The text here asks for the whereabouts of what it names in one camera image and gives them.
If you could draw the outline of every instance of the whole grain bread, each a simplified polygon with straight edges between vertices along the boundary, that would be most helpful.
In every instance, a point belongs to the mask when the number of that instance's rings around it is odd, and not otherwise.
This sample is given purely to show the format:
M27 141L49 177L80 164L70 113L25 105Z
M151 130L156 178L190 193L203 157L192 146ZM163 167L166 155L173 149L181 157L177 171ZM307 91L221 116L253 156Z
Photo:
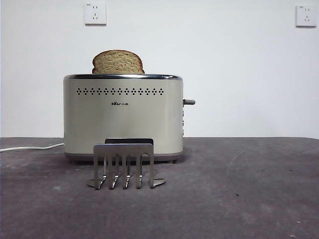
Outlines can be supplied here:
M93 74L144 74L139 56L130 51L110 50L93 59Z

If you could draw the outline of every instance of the toaster lever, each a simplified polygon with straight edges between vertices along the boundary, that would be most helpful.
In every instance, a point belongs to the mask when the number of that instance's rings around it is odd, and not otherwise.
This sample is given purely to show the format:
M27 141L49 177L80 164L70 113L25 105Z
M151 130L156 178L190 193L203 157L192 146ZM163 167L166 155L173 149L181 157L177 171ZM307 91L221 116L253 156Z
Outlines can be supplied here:
M183 105L195 105L195 100L183 100Z

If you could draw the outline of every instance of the wall outlet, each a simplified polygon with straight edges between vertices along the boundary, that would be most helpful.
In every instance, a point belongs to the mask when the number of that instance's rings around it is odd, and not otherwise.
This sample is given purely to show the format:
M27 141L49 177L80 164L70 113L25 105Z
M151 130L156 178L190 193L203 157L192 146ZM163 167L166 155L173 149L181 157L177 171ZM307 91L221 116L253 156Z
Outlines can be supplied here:
M317 26L317 15L316 6L296 6L296 26Z
M84 4L84 23L86 25L106 25L106 4L95 2Z

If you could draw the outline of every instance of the white cable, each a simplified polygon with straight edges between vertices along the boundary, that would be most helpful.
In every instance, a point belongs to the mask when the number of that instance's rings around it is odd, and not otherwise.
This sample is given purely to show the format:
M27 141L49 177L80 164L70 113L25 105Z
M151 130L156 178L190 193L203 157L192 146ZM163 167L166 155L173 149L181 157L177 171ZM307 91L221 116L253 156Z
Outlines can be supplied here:
M50 145L48 147L15 147L15 148L3 148L0 149L0 152L6 152L6 151L14 151L14 150L25 150L25 149L38 149L38 150L45 150L45 149L51 149L59 146L63 146L64 143L58 143L55 145Z

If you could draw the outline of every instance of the brand logo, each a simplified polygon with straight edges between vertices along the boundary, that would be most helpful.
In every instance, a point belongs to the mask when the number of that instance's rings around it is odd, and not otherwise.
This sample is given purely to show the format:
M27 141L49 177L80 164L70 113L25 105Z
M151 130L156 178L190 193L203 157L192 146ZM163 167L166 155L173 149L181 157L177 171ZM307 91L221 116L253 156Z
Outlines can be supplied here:
M114 101L114 102L111 102L111 105L113 105L113 106L128 106L129 103L125 103L125 102L118 103L118 102Z

